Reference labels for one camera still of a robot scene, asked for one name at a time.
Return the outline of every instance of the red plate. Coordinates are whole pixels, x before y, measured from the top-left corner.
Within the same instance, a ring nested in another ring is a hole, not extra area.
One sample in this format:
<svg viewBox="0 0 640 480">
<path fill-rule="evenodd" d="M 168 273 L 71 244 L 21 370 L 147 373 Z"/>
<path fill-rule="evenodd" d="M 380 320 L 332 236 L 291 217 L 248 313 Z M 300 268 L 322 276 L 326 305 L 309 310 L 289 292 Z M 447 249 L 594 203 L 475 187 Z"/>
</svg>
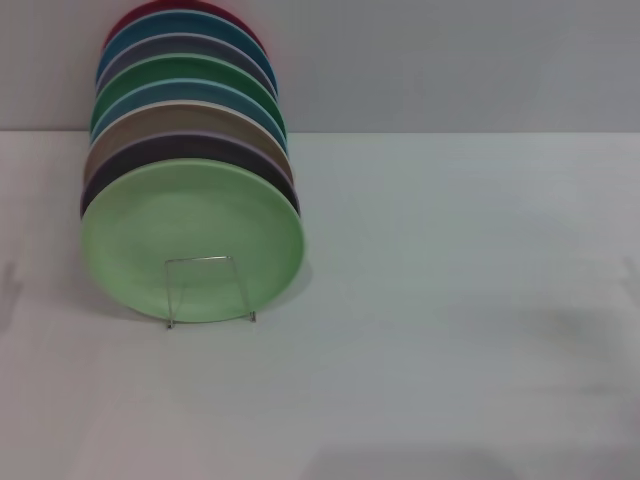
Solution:
<svg viewBox="0 0 640 480">
<path fill-rule="evenodd" d="M 127 13 L 124 17 L 122 17 L 118 23 L 111 29 L 109 35 L 107 35 L 107 39 L 104 41 L 102 48 L 107 46 L 107 44 L 111 41 L 116 34 L 122 30 L 124 27 L 129 25 L 132 22 L 135 22 L 139 18 L 144 17 L 145 15 L 149 15 L 151 13 L 162 12 L 164 10 L 196 10 L 199 12 L 210 13 L 212 15 L 216 15 L 220 18 L 225 19 L 228 22 L 233 23 L 237 27 L 242 28 L 245 32 L 253 38 L 258 45 L 265 51 L 264 45 L 260 42 L 257 35 L 253 33 L 253 31 L 240 20 L 238 17 L 233 15 L 232 13 L 227 12 L 221 7 L 216 5 L 212 5 L 210 3 L 201 2 L 200 0 L 155 0 L 154 2 L 145 3 L 144 5 L 140 5 L 137 8 L 134 8 L 129 13 Z"/>
</svg>

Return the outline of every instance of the metal stand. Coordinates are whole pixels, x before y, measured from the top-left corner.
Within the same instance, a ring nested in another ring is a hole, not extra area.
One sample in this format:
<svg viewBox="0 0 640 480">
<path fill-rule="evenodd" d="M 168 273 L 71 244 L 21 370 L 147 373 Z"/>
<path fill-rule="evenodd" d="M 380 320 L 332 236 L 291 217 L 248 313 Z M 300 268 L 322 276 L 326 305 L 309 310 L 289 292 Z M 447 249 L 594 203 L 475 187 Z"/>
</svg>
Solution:
<svg viewBox="0 0 640 480">
<path fill-rule="evenodd" d="M 165 275 L 167 280 L 167 303 L 169 306 L 169 318 L 167 319 L 167 328 L 172 329 L 175 326 L 175 316 L 176 312 L 173 311 L 173 305 L 171 302 L 171 266 L 178 263 L 186 263 L 186 262 L 228 262 L 231 264 L 231 269 L 233 270 L 233 275 L 235 276 L 236 282 L 238 284 L 238 290 L 240 291 L 240 297 L 242 298 L 242 303 L 244 304 L 245 310 L 248 312 L 247 315 L 249 320 L 252 323 L 256 322 L 256 312 L 251 310 L 251 305 L 249 303 L 249 294 L 247 292 L 247 286 L 244 284 L 242 279 L 240 278 L 240 274 L 238 273 L 238 266 L 233 257 L 224 256 L 224 257 L 196 257 L 196 258 L 174 258 L 171 260 L 167 260 L 164 262 Z"/>
</svg>

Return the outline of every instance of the gray wall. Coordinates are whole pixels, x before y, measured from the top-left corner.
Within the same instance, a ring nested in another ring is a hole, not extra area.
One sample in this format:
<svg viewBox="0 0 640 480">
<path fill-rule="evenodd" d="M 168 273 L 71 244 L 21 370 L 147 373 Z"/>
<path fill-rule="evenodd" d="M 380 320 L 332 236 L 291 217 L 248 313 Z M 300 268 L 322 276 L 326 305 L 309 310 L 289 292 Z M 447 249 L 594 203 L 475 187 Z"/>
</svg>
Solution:
<svg viewBox="0 0 640 480">
<path fill-rule="evenodd" d="M 83 129 L 140 2 L 0 6 L 0 128 Z M 224 0 L 264 39 L 292 131 L 640 130 L 640 2 Z"/>
</svg>

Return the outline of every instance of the blue plate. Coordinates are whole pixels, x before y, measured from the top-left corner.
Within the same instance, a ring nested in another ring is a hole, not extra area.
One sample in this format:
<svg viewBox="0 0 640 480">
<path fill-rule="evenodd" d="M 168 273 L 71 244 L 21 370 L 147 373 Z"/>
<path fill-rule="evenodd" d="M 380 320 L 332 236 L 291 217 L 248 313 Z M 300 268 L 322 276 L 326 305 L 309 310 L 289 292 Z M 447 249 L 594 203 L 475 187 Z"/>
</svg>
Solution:
<svg viewBox="0 0 640 480">
<path fill-rule="evenodd" d="M 282 130 L 253 98 L 222 83 L 192 78 L 161 80 L 131 90 L 114 102 L 98 119 L 91 133 L 91 142 L 105 128 L 132 110 L 167 100 L 198 100 L 232 108 L 262 125 L 287 152 L 287 142 Z"/>
<path fill-rule="evenodd" d="M 96 82 L 113 58 L 127 47 L 148 37 L 165 33 L 197 33 L 214 37 L 239 48 L 249 55 L 266 73 L 278 91 L 276 77 L 267 55 L 244 30 L 220 17 L 192 10 L 167 10 L 142 17 L 111 39 L 105 47 L 98 65 Z"/>
<path fill-rule="evenodd" d="M 134 63 L 156 55 L 167 53 L 196 53 L 219 58 L 241 68 L 266 88 L 274 98 L 276 90 L 271 85 L 269 77 L 258 64 L 246 53 L 233 45 L 217 38 L 193 33 L 167 33 L 145 38 L 127 47 L 109 62 L 98 79 L 96 93 L 111 81 L 118 73 Z"/>
</svg>

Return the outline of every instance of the wire plate stand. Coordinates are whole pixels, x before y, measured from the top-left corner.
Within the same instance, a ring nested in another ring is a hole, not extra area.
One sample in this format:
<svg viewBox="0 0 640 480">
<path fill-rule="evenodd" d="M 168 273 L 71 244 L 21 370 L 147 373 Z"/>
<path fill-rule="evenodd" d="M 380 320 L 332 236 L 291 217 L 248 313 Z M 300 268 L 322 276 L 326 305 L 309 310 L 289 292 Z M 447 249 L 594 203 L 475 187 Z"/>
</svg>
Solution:
<svg viewBox="0 0 640 480">
<path fill-rule="evenodd" d="M 169 317 L 167 318 L 167 329 L 171 330 L 175 327 L 176 324 L 176 311 L 173 308 L 173 303 L 171 299 L 171 268 L 185 263 L 200 263 L 200 262 L 210 262 L 210 263 L 227 263 L 231 265 L 231 270 L 233 271 L 233 276 L 238 284 L 238 291 L 240 292 L 240 298 L 242 299 L 242 303 L 244 305 L 245 311 L 247 312 L 247 316 L 252 323 L 256 322 L 256 312 L 251 309 L 251 304 L 249 303 L 249 294 L 247 292 L 247 286 L 244 283 L 243 279 L 240 277 L 240 273 L 238 272 L 238 265 L 236 264 L 235 259 L 232 256 L 225 255 L 222 257 L 194 257 L 194 258 L 173 258 L 171 260 L 167 260 L 164 262 L 164 270 L 165 270 L 165 278 L 167 283 L 167 305 L 169 307 Z"/>
</svg>

